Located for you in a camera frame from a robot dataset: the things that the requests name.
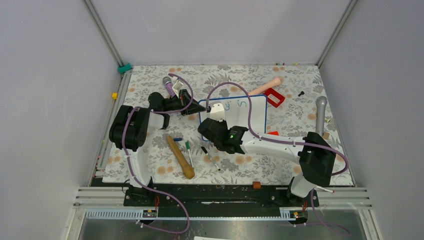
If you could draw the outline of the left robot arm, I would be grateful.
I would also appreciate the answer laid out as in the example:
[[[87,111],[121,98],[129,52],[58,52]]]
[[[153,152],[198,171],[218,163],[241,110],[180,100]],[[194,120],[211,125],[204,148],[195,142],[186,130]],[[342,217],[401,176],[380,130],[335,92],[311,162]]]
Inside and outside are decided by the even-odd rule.
[[[109,140],[126,153],[128,150],[136,152],[144,145],[149,129],[167,129],[171,112],[187,116],[206,111],[187,89],[168,98],[159,92],[153,92],[147,100],[148,107],[121,105],[111,124]]]

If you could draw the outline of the red-capped marker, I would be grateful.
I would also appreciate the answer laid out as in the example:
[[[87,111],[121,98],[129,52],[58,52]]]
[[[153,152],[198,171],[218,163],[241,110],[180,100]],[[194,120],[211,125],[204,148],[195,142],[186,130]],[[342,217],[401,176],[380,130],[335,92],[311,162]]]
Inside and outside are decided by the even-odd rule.
[[[325,187],[322,187],[322,186],[319,186],[319,185],[317,185],[317,186],[315,187],[315,189],[316,189],[316,190],[320,190],[320,191],[325,191],[325,192],[328,192],[328,193],[331,193],[331,194],[334,194],[334,193],[335,193],[335,191],[334,191],[334,190],[329,189],[329,188],[325,188]]]

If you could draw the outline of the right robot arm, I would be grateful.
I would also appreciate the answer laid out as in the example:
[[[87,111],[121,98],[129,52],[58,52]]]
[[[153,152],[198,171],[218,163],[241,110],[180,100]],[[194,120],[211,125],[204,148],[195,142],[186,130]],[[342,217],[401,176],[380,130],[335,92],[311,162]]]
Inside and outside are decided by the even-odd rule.
[[[315,187],[330,185],[336,153],[316,132],[296,138],[260,135],[247,127],[228,127],[225,120],[211,118],[203,120],[197,131],[221,152],[261,154],[300,165],[301,172],[290,182],[286,193],[287,201],[293,206],[301,205]]]

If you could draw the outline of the blue-framed whiteboard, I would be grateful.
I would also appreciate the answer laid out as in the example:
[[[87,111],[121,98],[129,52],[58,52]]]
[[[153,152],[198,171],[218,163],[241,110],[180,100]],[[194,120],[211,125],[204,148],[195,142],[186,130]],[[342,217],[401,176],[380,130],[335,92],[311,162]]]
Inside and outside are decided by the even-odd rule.
[[[266,132],[267,104],[265,95],[253,95],[248,100],[247,96],[211,98],[209,105],[220,102],[224,105],[225,117],[228,130],[234,126],[251,127],[258,134]],[[207,118],[206,111],[199,113],[199,125]]]

